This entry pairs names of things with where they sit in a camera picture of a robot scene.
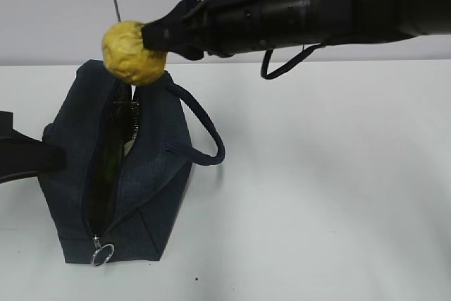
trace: zipper pull ring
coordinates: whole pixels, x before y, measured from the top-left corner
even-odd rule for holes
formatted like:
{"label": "zipper pull ring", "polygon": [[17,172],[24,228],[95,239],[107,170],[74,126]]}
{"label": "zipper pull ring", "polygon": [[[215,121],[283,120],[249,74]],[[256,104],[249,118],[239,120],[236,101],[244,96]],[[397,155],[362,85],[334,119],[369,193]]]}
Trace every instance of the zipper pull ring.
{"label": "zipper pull ring", "polygon": [[[100,237],[98,237],[97,235],[94,235],[94,237],[92,238],[92,240],[94,241],[94,246],[96,247],[96,250],[94,252],[94,254],[91,257],[91,266],[93,267],[100,267],[103,266],[105,263],[107,263],[108,261],[110,261],[111,257],[114,254],[114,245],[111,243],[108,243],[104,246],[102,246],[100,244]],[[102,262],[97,262],[96,263],[96,258],[99,256],[99,254],[101,252],[103,252],[104,250],[108,250],[110,251],[110,253],[108,254],[108,256],[105,258],[104,261]]]}

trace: white table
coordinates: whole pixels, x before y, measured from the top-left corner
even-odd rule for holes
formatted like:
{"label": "white table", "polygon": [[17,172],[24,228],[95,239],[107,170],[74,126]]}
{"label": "white table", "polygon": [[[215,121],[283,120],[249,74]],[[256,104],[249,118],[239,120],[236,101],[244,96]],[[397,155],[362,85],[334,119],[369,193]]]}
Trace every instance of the white table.
{"label": "white table", "polygon": [[[0,109],[39,138],[75,69],[0,68]],[[162,260],[64,264],[37,180],[7,183],[0,300],[450,300],[451,61],[168,69],[227,159],[194,170]]]}

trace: black object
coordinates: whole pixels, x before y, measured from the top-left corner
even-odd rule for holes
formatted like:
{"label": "black object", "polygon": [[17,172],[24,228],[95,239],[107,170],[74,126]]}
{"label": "black object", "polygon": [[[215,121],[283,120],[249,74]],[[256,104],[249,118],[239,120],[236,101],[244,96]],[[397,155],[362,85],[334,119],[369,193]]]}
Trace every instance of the black object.
{"label": "black object", "polygon": [[[212,135],[216,156],[192,148],[180,100]],[[132,98],[101,61],[79,68],[44,142],[68,155],[63,171],[39,176],[65,260],[95,266],[160,259],[192,164],[225,156],[205,110],[168,73]]]}
{"label": "black object", "polygon": [[13,129],[13,114],[0,111],[0,183],[64,168],[66,155]]}
{"label": "black object", "polygon": [[190,60],[443,34],[451,34],[448,0],[184,0],[142,28],[145,48]]}

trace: robotic arm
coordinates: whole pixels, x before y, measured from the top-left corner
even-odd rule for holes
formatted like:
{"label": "robotic arm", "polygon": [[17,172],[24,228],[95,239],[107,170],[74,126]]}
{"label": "robotic arm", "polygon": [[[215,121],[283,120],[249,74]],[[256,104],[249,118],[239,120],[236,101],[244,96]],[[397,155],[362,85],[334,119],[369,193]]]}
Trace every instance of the robotic arm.
{"label": "robotic arm", "polygon": [[[451,34],[449,0],[183,0],[142,28],[144,47],[189,60],[267,51],[264,78],[276,78],[315,49]],[[316,44],[267,75],[272,51]]]}

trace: metal ring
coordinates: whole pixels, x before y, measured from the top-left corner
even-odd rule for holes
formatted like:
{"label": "metal ring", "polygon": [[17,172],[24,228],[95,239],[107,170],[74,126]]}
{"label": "metal ring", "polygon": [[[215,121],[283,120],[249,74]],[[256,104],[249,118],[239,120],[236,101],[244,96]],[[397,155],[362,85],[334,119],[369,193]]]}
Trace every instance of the metal ring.
{"label": "metal ring", "polygon": [[[99,264],[96,264],[96,258],[97,256],[101,253],[102,250],[104,250],[105,248],[110,247],[111,248],[111,253],[105,258],[105,260]],[[94,252],[94,254],[92,255],[91,258],[91,266],[93,267],[100,267],[103,266],[105,263],[107,263],[108,261],[110,261],[111,257],[114,254],[114,245],[112,245],[111,243],[106,244],[104,246],[101,246],[98,250],[96,250]]]}

